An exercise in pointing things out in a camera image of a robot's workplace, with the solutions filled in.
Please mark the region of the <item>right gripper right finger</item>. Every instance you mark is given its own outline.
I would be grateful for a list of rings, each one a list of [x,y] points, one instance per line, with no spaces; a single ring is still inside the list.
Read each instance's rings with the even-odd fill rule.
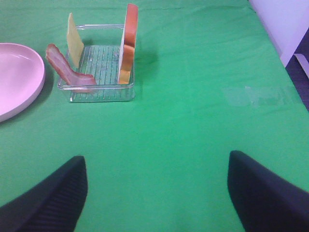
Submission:
[[[309,194],[241,151],[231,151],[227,187],[247,232],[307,232]]]

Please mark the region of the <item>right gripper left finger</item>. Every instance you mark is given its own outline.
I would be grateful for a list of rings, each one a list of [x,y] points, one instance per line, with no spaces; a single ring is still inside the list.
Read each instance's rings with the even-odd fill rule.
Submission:
[[[75,156],[0,208],[2,232],[72,232],[87,197],[83,156]]]

